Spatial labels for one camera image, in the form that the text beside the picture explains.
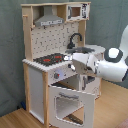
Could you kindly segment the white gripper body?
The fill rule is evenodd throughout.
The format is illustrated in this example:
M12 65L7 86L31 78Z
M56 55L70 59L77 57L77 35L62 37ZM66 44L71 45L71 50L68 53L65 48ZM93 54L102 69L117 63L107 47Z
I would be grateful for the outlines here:
M66 61L71 61L71 68L78 74L94 75L96 73L96 63L98 59L94 54L73 53L64 57Z

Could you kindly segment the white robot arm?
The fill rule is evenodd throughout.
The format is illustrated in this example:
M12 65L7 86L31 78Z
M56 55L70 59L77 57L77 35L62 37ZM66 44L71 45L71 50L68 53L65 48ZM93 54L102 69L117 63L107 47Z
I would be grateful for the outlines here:
M122 82L128 75L128 25L124 29L118 48L104 51L104 58L99 60L94 49L79 47L66 50L66 61L72 61L72 68L81 75L91 75L115 82Z

